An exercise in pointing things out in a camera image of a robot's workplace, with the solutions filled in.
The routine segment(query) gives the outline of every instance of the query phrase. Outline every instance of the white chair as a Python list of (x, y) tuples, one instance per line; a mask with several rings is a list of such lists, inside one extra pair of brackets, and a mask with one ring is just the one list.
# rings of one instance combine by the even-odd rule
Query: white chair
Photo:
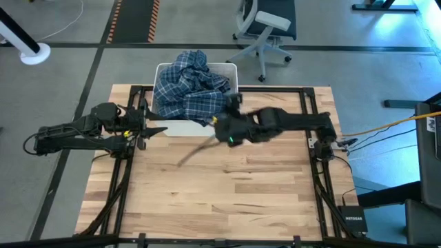
[(231, 63), (241, 56), (253, 51), (260, 59), (261, 76), (266, 78), (265, 50), (284, 54), (285, 62), (290, 62), (292, 55), (279, 48), (281, 37), (292, 37), (296, 40), (296, 10), (294, 0), (242, 0), (236, 13), (238, 31), (233, 39), (255, 39), (252, 45), (227, 60)]

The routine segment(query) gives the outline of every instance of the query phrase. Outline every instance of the yellow cable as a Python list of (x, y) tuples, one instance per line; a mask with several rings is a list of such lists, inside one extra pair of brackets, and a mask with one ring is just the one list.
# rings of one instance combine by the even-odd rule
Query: yellow cable
[(381, 127), (377, 127), (375, 129), (368, 130), (368, 131), (365, 131), (365, 132), (360, 132), (360, 133), (356, 133), (356, 134), (343, 134), (343, 136), (348, 137), (348, 136), (357, 136), (357, 135), (361, 135), (361, 134), (367, 134), (367, 133), (370, 133), (370, 132), (373, 132), (373, 131), (381, 130), (381, 129), (386, 128), (386, 127), (390, 127), (390, 126), (393, 126), (393, 125), (398, 125), (398, 124), (406, 122), (406, 121), (418, 120), (418, 119), (421, 119), (421, 118), (432, 117), (432, 116), (437, 116), (437, 115), (441, 115), (441, 111), (430, 113), (430, 114), (422, 114), (422, 115), (414, 116), (414, 117), (411, 117), (411, 118), (406, 118), (404, 120), (396, 121), (394, 123), (383, 125)]

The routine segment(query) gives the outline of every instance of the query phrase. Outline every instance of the wooden table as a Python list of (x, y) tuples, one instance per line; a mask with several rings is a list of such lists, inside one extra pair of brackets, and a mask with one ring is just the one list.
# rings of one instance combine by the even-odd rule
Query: wooden table
[[(130, 86), (113, 85), (109, 101), (126, 105)], [(341, 137), (331, 88), (314, 89), (319, 112), (331, 113)], [(243, 96), (245, 112), (274, 106), (301, 113), (296, 93), (245, 92)], [(150, 102), (151, 92), (147, 99)], [(176, 166), (205, 139), (158, 134), (147, 141), (145, 151), (135, 151), (121, 237), (146, 233), (149, 238), (292, 240), (300, 235), (302, 240), (322, 239), (304, 131), (234, 149), (221, 145)], [(343, 152), (336, 155), (347, 159)], [(83, 231), (104, 206), (113, 166), (109, 157), (93, 163), (76, 232)], [(338, 159), (329, 162), (329, 170), (338, 205), (342, 193), (354, 188), (351, 172)], [(346, 194), (345, 200), (348, 205), (358, 204), (355, 191)], [(323, 204), (328, 232), (333, 235), (330, 212)]]

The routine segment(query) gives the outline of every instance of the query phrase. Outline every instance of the blue plaid shirt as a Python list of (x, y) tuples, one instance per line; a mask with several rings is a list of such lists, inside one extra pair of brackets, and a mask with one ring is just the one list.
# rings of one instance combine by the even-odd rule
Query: blue plaid shirt
[(222, 112), (230, 90), (229, 79), (209, 72), (207, 56), (200, 50), (183, 52), (162, 70), (154, 87), (154, 101), (160, 116), (189, 119), (207, 125)]

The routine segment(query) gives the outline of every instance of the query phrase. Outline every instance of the white cable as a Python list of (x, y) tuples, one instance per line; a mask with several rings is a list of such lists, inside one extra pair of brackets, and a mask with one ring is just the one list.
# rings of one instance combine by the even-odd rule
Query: white cable
[(349, 161), (354, 161), (354, 160), (359, 160), (359, 159), (364, 159), (364, 158), (374, 158), (374, 157), (381, 156), (381, 155), (384, 155), (384, 154), (389, 153), (389, 152), (394, 152), (394, 151), (397, 151), (399, 149), (404, 149), (404, 148), (409, 148), (409, 147), (414, 147), (414, 146), (417, 146), (417, 145), (408, 145), (408, 146), (405, 146), (405, 147), (399, 147), (399, 148), (395, 148), (395, 149), (389, 150), (387, 152), (382, 152), (380, 154), (376, 154), (376, 155), (373, 155), (373, 156), (361, 156), (361, 157), (358, 157), (358, 158), (351, 158), (351, 159), (349, 159)]
[(48, 36), (43, 37), (43, 38), (39, 39), (38, 41), (42, 41), (42, 40), (47, 39), (47, 38), (49, 38), (49, 37), (51, 37), (51, 36), (54, 36), (54, 35), (56, 35), (56, 34), (62, 32), (62, 31), (64, 31), (66, 28), (69, 28), (72, 24), (74, 24), (76, 21), (78, 21), (78, 19), (80, 19), (81, 15), (83, 14), (83, 9), (84, 9), (84, 2), (83, 2), (83, 0), (80, 0), (80, 2), (81, 2), (81, 11), (80, 11), (80, 14), (78, 15), (78, 17), (77, 17), (75, 20), (73, 20), (73, 22), (69, 23), (69, 24), (68, 24), (67, 26), (65, 26), (63, 29), (61, 29), (61, 30), (59, 30), (59, 31), (56, 31), (56, 32), (53, 33), (53, 34), (49, 34)]

